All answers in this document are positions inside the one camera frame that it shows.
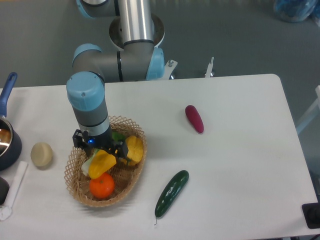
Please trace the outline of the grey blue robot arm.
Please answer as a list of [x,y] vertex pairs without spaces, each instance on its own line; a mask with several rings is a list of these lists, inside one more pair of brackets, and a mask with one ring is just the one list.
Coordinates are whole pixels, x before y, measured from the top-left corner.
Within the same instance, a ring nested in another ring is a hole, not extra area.
[[94,44],[82,44],[74,52],[73,75],[66,83],[68,100],[79,128],[73,134],[76,148],[91,155],[92,149],[106,151],[116,160],[132,162],[125,141],[116,141],[105,98],[105,83],[160,79],[165,73],[164,53],[154,43],[154,23],[148,0],[116,0],[123,49],[103,53]]

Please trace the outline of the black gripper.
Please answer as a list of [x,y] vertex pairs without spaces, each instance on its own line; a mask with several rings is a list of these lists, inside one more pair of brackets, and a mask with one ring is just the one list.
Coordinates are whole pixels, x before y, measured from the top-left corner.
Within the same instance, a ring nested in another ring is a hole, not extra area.
[[113,141],[112,130],[108,128],[99,135],[89,135],[87,130],[76,129],[73,136],[73,145],[75,148],[82,149],[87,157],[92,155],[93,148],[105,150],[108,154],[115,157],[117,163],[121,159],[127,159],[128,146],[125,141]]

